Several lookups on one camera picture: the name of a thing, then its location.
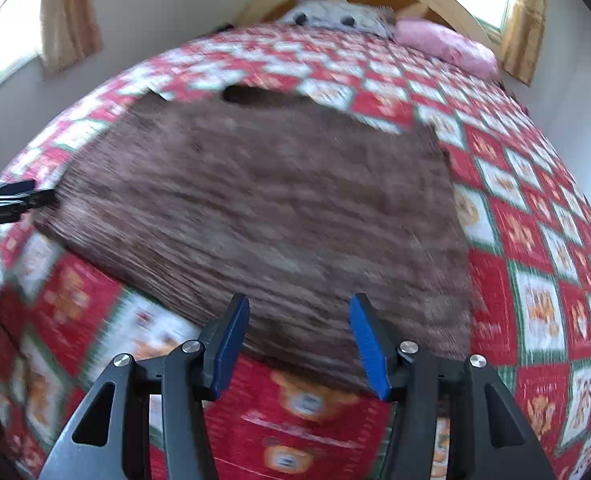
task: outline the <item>white wall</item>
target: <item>white wall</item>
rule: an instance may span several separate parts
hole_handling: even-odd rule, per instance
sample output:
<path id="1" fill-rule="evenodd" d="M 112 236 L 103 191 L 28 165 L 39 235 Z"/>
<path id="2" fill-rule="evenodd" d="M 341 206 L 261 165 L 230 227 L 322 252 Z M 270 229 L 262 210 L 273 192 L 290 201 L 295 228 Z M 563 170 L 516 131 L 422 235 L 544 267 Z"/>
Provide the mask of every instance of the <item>white wall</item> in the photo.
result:
<path id="1" fill-rule="evenodd" d="M 230 22 L 248 0 L 94 0 L 104 50 L 44 79 L 34 59 L 0 86 L 0 171 L 58 113 L 140 62 Z"/>
<path id="2" fill-rule="evenodd" d="M 542 52 L 531 88 L 509 82 L 591 202 L 591 11 L 547 0 Z"/>

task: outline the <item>beige curtain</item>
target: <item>beige curtain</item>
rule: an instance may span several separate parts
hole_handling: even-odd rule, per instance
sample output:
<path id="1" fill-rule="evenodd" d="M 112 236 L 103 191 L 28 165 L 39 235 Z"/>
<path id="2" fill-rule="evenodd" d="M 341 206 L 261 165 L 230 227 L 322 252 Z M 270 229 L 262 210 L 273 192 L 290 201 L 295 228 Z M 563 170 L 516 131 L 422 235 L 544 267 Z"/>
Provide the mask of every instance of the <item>beige curtain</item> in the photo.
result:
<path id="1" fill-rule="evenodd" d="M 504 70 L 530 86 L 544 36 L 546 0 L 515 0 L 502 36 Z"/>
<path id="2" fill-rule="evenodd" d="M 42 61 L 48 73 L 102 50 L 91 0 L 42 0 Z"/>

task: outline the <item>brown towel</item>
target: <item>brown towel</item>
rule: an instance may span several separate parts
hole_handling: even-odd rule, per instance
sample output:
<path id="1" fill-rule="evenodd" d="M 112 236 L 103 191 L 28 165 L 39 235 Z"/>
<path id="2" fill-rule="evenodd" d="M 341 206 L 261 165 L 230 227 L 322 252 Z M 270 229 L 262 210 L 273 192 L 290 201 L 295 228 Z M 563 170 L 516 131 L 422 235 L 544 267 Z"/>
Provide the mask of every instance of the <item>brown towel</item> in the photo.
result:
<path id="1" fill-rule="evenodd" d="M 83 149 L 38 228 L 187 319 L 251 300 L 248 353 L 365 388 L 349 299 L 406 338 L 469 348 L 467 244 L 433 133 L 391 135 L 309 98 L 148 94 Z"/>

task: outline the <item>bedspread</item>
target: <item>bedspread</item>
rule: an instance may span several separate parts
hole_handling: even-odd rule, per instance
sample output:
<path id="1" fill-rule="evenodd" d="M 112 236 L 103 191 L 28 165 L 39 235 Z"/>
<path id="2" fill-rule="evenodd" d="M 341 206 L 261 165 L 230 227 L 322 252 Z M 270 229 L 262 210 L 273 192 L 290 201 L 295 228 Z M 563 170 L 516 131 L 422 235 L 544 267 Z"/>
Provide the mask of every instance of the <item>bedspread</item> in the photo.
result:
<path id="1" fill-rule="evenodd" d="M 495 85 L 371 36 L 234 30 L 107 81 L 51 122 L 2 179 L 54 184 L 71 155 L 149 89 L 191 100 L 237 82 L 308 94 L 392 134 L 416 118 L 435 126 L 482 300 L 471 352 L 498 367 L 559 478 L 579 479 L 591 464 L 591 207 L 547 139 Z M 0 419 L 37 475 L 113 355 L 159 355 L 197 328 L 38 234 L 31 218 L 0 227 Z M 154 478 L 164 475 L 159 411 L 154 399 Z M 390 413 L 371 397 L 245 356 L 229 391 L 206 410 L 223 479 L 368 477 Z M 447 449 L 441 419 L 434 478 L 444 474 Z"/>

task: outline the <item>metal screw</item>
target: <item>metal screw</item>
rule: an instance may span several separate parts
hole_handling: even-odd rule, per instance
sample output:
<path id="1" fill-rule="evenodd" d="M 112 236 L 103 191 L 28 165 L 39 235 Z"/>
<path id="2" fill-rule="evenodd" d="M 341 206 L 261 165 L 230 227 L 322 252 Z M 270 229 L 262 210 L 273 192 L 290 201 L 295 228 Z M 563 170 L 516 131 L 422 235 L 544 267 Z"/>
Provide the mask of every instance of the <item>metal screw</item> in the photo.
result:
<path id="1" fill-rule="evenodd" d="M 480 354 L 472 355 L 469 357 L 469 361 L 471 362 L 471 366 L 475 366 L 476 368 L 484 368 L 487 365 L 486 357 Z"/>
<path id="2" fill-rule="evenodd" d="M 405 354 L 415 354 L 418 350 L 419 346 L 415 341 L 402 341 L 400 343 L 400 351 Z"/>
<path id="3" fill-rule="evenodd" d="M 113 364 L 117 367 L 126 366 L 131 362 L 131 356 L 129 354 L 116 355 L 113 358 Z"/>
<path id="4" fill-rule="evenodd" d="M 182 345 L 182 352 L 185 354 L 194 354 L 195 352 L 199 352 L 201 349 L 202 343 L 200 343 L 200 341 L 197 339 L 191 339 Z"/>

